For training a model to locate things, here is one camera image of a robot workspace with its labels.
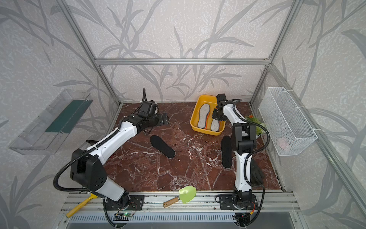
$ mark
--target transparent plastic shelf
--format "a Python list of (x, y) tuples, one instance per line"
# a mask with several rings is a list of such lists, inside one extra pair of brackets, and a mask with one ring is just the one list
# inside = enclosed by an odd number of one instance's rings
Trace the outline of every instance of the transparent plastic shelf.
[(9, 148), (27, 155), (53, 155), (90, 106), (90, 93), (65, 89), (10, 144)]

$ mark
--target marble surface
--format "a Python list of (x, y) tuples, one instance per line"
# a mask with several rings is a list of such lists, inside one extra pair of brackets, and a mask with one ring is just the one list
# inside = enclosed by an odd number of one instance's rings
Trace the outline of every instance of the marble surface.
[[(192, 130), (190, 118), (195, 103), (159, 103), (160, 112), (167, 112), (169, 125), (154, 127), (150, 135), (140, 132), (119, 148), (105, 163), (111, 179), (130, 192), (173, 191), (187, 185), (197, 190), (233, 190), (236, 177), (236, 159), (225, 169), (221, 164), (221, 139), (231, 135), (231, 124), (219, 136)], [(124, 104), (116, 123), (129, 115), (138, 104)], [(239, 103), (242, 115), (250, 115), (248, 103)], [(150, 136), (160, 136), (175, 151), (168, 159), (151, 146)], [(280, 189), (266, 151), (253, 156), (265, 174), (266, 189)]]

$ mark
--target wall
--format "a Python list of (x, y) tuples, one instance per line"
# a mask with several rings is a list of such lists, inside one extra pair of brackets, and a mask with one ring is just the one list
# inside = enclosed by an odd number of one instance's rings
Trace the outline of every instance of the wall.
[[(54, 174), (85, 140), (105, 134), (117, 104), (52, 1), (0, 2), (0, 228), (51, 228), (67, 196)], [(9, 144), (63, 89), (93, 100), (52, 156), (21, 155)], [(79, 186), (68, 176), (66, 187)]]
[[(274, 61), (364, 187), (365, 6), (366, 1), (304, 1)], [(278, 157), (273, 145), (270, 153), (310, 228), (366, 228), (316, 143), (298, 156)]]
[[(267, 58), (292, 0), (67, 0), (98, 58)], [(249, 101), (264, 66), (104, 66), (121, 101)]]

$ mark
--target metal grille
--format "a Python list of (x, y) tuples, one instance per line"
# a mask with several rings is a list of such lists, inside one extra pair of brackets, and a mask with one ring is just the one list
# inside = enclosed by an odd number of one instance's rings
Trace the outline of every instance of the metal grille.
[(298, 155), (318, 138), (283, 87), (268, 88), (259, 111), (280, 156)]
[[(124, 217), (128, 223), (144, 222), (233, 222), (232, 213), (136, 213), (133, 217)], [(108, 214), (113, 220), (114, 214)], [(106, 222), (104, 213), (78, 213), (69, 223)]]

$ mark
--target black insole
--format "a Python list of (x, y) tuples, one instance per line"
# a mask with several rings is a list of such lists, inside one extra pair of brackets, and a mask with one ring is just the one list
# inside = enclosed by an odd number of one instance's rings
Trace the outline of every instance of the black insole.
[(164, 154), (167, 158), (175, 156), (175, 150), (168, 146), (159, 136), (153, 135), (150, 137), (151, 145)]
[(224, 168), (231, 168), (232, 158), (231, 158), (231, 138), (230, 136), (225, 136), (221, 140), (221, 161)]

